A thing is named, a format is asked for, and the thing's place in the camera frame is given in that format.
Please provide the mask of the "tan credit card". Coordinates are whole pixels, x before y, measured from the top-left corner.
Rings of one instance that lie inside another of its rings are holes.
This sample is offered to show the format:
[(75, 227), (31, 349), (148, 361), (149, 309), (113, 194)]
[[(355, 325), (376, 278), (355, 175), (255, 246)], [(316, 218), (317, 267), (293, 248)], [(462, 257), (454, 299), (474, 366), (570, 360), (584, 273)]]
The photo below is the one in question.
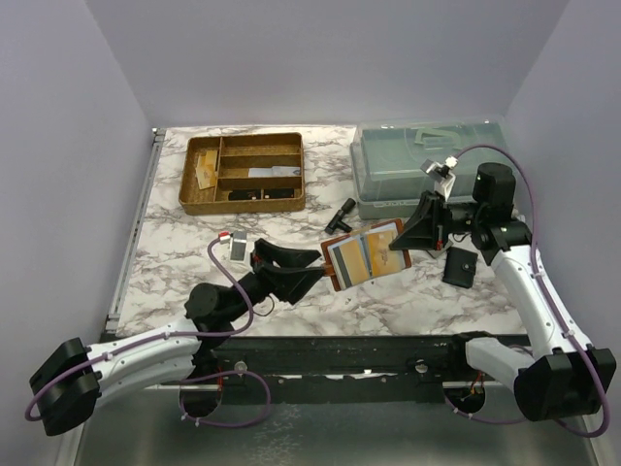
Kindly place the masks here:
[(396, 236), (395, 230), (387, 229), (369, 232), (366, 235), (371, 272), (374, 277), (398, 273), (405, 268), (403, 255), (389, 248)]

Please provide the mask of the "brown leather card holder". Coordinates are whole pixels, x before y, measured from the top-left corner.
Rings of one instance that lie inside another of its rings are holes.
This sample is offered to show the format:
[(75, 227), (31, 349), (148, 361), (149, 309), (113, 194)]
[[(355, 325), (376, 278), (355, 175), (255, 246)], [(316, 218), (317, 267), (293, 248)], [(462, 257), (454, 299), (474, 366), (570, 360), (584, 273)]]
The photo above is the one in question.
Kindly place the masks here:
[[(349, 237), (357, 237), (357, 238), (359, 238), (361, 243), (362, 243), (362, 247), (363, 247), (364, 253), (366, 255), (367, 263), (369, 265), (369, 271), (370, 271), (370, 274), (371, 274), (371, 278), (366, 281), (366, 282), (368, 282), (368, 281), (377, 279), (379, 277), (384, 277), (384, 276), (374, 277), (372, 275), (370, 261), (369, 261), (369, 252), (368, 252), (368, 246), (367, 246), (367, 241), (366, 241), (366, 235), (369, 232), (382, 231), (382, 230), (387, 229), (387, 230), (395, 230), (397, 232), (397, 236), (398, 236), (399, 233), (403, 230), (403, 227), (404, 227), (404, 224), (403, 224), (402, 220), (400, 218), (394, 218), (394, 219), (386, 220), (384, 222), (377, 223), (377, 224), (374, 224), (374, 225), (368, 225), (368, 226), (366, 226), (364, 228), (360, 228), (358, 230), (353, 230), (351, 233), (348, 233), (348, 234), (342, 235), (341, 237), (338, 237), (338, 238), (335, 238), (335, 239), (323, 242), (321, 244), (321, 250), (322, 250), (322, 253), (323, 253), (323, 257), (325, 259), (324, 268), (325, 268), (325, 271), (326, 271), (326, 276), (330, 278), (334, 290), (339, 292), (339, 291), (343, 291), (345, 289), (341, 289), (340, 284), (339, 284), (339, 282), (337, 280), (335, 268), (334, 268), (334, 266), (332, 264), (332, 259), (330, 258), (328, 250), (327, 250), (329, 246), (331, 246), (331, 245), (333, 245), (335, 243), (338, 243), (338, 242), (344, 240), (345, 238), (349, 238)], [(405, 268), (402, 271), (410, 268), (411, 267), (411, 259), (410, 259), (409, 253), (406, 250), (396, 250), (396, 251), (400, 252), (403, 255), (403, 257), (404, 257)]]

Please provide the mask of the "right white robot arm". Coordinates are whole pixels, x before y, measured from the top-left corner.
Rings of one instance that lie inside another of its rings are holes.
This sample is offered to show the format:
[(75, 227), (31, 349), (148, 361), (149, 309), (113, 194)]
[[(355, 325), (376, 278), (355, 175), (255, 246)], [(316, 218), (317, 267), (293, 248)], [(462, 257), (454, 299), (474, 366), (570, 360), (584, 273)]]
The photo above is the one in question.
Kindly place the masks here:
[(451, 203), (456, 160), (426, 161), (435, 188), (391, 243), (392, 250), (440, 250), (451, 234), (469, 234), (474, 246), (507, 289), (527, 331), (531, 353), (511, 349), (484, 332), (457, 338), (446, 357), (448, 373), (465, 381), (483, 372), (509, 388), (530, 421), (606, 411), (604, 396), (616, 369), (609, 349), (597, 349), (572, 322), (547, 277), (527, 224), (513, 213), (516, 179), (510, 167), (479, 165), (473, 199)]

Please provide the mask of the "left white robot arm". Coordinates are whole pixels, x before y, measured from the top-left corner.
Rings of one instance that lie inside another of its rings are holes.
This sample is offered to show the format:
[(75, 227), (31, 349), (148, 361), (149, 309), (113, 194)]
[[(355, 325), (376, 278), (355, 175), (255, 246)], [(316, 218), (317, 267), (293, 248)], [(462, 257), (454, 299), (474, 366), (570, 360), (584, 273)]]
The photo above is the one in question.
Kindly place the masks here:
[(133, 337), (87, 346), (63, 342), (31, 376), (32, 399), (24, 417), (40, 421), (47, 435), (64, 434), (85, 423), (95, 409), (126, 392), (159, 383), (205, 383), (215, 377), (212, 351), (245, 332), (254, 307), (268, 298), (295, 304), (324, 275), (318, 250), (254, 244), (251, 269), (241, 279), (215, 258), (216, 237), (207, 248), (228, 285), (199, 283), (190, 291), (184, 316)]

